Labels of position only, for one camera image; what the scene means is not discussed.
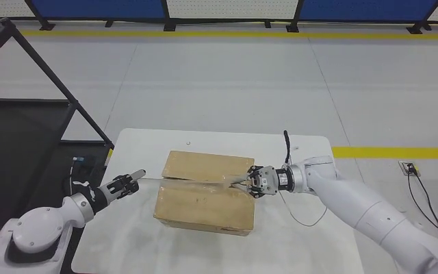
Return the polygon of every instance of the white table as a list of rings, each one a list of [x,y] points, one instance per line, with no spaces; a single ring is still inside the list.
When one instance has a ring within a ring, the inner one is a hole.
[[[331,155],[321,136],[290,136],[294,162]],[[145,169],[161,178],[170,150],[236,155],[280,167],[282,134],[236,134],[125,129],[103,182]],[[72,269],[79,273],[363,273],[353,230],[330,211],[315,227],[292,219],[280,195],[256,202],[247,236],[164,227],[153,218],[159,182],[141,179],[140,190],[113,202],[86,225]],[[297,219],[313,223],[324,206],[317,197],[283,193]]]

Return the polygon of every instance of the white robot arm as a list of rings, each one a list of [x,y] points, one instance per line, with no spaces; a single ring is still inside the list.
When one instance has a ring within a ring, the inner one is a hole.
[[[371,238],[410,273],[438,273],[438,239],[361,182],[343,178],[330,156],[310,158],[281,169],[253,166],[247,191],[255,198],[286,190],[316,195],[343,222]]]
[[[116,177],[99,188],[65,197],[61,208],[36,208],[0,231],[0,273],[59,273],[74,227],[84,225],[116,199],[136,192],[146,171]]]

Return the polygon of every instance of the power outlet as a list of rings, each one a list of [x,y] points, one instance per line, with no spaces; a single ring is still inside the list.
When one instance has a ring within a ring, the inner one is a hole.
[[[400,168],[402,169],[404,176],[407,176],[409,173],[410,175],[414,175],[412,172],[409,172],[410,164],[412,164],[413,167],[417,170],[418,177],[421,176],[420,170],[418,169],[418,166],[414,162],[398,161],[398,164],[400,165]]]

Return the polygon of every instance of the white wall panel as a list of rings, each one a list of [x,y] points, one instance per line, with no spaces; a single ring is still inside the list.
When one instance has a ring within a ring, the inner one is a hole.
[[[428,19],[429,21],[438,21],[438,9],[436,9]]]
[[[0,18],[34,17],[24,0],[0,0]]]
[[[298,0],[167,0],[171,18],[292,19]]]

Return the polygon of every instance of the cardboard box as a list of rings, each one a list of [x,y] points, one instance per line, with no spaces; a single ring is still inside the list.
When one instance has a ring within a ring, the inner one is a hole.
[[[171,227],[248,235],[255,201],[223,181],[245,174],[253,164],[250,158],[171,151],[163,176],[196,181],[164,180],[154,217]]]

